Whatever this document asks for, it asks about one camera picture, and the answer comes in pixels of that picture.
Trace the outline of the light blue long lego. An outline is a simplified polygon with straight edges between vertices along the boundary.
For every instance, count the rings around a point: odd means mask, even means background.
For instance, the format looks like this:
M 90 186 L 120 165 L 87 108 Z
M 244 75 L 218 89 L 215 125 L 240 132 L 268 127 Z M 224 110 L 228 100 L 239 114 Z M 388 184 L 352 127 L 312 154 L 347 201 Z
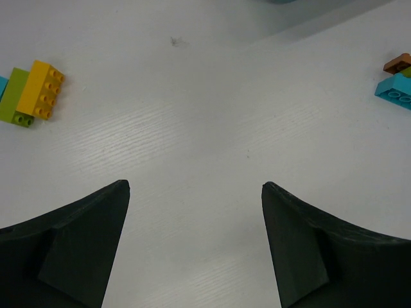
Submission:
M 397 73 L 379 82 L 375 96 L 410 110 L 410 78 Z

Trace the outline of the lime green curved lego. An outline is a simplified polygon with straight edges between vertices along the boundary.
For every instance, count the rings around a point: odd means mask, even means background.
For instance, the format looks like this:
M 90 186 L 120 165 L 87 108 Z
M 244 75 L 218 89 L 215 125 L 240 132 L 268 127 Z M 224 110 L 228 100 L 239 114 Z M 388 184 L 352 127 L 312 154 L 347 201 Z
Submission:
M 406 78 L 411 78 L 411 67 L 407 67 L 406 69 L 402 70 L 401 74 Z

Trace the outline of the light blue lego brick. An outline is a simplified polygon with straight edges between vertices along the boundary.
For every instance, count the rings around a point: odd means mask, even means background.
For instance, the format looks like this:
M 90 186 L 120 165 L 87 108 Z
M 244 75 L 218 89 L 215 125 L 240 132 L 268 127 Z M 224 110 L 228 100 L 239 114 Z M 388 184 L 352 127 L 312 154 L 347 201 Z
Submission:
M 0 76 L 0 99 L 3 97 L 7 84 L 8 84 L 8 79 L 3 76 Z

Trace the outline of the brown lego plate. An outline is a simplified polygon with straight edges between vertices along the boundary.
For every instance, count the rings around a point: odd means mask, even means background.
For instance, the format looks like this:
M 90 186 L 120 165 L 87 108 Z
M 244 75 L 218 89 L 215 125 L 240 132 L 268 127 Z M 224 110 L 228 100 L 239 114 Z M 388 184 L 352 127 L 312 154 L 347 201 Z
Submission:
M 398 57 L 392 59 L 391 61 L 387 62 L 383 66 L 383 71 L 389 74 L 396 74 L 400 73 L 401 71 L 410 67 L 411 64 L 411 57 L 409 53 L 403 53 Z

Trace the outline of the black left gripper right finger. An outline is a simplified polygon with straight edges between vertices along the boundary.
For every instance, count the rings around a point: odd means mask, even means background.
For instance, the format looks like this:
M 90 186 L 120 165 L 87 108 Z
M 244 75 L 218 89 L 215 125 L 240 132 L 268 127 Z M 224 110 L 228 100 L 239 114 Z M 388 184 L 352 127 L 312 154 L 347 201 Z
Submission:
M 410 241 L 348 223 L 275 183 L 261 193 L 282 307 L 409 307 Z

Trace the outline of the lime green lego brick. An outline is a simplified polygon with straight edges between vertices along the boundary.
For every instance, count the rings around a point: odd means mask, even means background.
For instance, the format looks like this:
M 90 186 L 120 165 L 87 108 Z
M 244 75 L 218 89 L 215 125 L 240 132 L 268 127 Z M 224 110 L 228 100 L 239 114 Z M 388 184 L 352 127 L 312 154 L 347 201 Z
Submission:
M 28 79 L 29 72 L 14 67 L 1 98 L 1 120 L 6 123 L 29 128 L 34 117 L 17 111 L 17 105 Z

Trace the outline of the teal divided plastic tray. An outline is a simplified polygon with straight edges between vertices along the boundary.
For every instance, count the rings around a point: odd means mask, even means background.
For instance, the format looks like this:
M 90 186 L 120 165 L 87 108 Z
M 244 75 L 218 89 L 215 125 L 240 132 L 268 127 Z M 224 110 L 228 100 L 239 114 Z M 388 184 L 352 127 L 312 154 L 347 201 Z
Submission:
M 277 4 L 277 5 L 289 4 L 289 3 L 296 2 L 296 1 L 297 0 L 268 0 L 268 2 Z

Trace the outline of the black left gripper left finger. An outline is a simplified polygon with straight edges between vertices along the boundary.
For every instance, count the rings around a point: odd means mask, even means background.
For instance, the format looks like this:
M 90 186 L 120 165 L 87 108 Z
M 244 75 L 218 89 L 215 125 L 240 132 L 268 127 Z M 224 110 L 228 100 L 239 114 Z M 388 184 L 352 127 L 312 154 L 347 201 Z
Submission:
M 1 229 L 1 307 L 101 307 L 130 200 L 127 180 Z

